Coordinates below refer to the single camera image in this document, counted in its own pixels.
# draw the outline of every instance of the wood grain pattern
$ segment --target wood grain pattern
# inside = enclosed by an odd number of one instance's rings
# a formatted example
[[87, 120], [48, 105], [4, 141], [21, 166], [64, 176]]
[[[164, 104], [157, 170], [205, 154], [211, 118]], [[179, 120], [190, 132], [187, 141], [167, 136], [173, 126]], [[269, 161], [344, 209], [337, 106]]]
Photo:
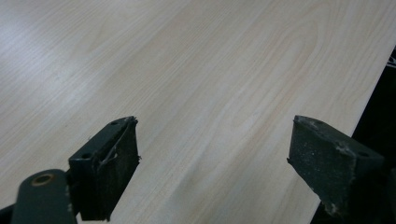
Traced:
[[396, 44], [392, 0], [0, 2], [0, 206], [135, 115], [113, 223], [308, 223], [301, 114], [352, 133]]

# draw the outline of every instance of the screw hole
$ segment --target screw hole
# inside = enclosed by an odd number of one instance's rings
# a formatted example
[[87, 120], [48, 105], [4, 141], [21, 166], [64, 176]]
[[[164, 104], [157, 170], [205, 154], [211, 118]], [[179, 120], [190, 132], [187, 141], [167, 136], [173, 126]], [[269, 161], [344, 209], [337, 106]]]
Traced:
[[84, 153], [84, 154], [81, 155], [81, 158], [82, 159], [89, 159], [91, 157], [91, 155], [92, 155], [91, 153]]
[[363, 156], [363, 157], [369, 157], [369, 154], [367, 154], [365, 152], [358, 152], [358, 154]]
[[48, 184], [52, 179], [54, 175], [52, 174], [44, 174], [36, 177], [32, 181], [32, 186], [39, 187]]

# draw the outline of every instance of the light wood grain surface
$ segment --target light wood grain surface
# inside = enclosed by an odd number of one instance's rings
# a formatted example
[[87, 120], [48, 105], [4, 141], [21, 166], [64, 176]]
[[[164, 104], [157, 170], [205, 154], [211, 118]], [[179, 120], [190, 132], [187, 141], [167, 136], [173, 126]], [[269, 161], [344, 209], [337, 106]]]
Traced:
[[395, 44], [394, 0], [1, 1], [0, 206], [135, 115], [112, 223], [308, 223], [292, 119], [351, 134]]

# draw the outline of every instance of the wooden table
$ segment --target wooden table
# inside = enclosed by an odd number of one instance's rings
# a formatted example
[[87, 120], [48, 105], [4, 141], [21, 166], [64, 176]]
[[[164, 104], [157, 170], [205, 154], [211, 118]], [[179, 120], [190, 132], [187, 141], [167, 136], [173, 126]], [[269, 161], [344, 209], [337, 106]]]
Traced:
[[351, 134], [395, 44], [393, 0], [1, 1], [0, 205], [135, 115], [112, 223], [308, 223], [292, 119]]

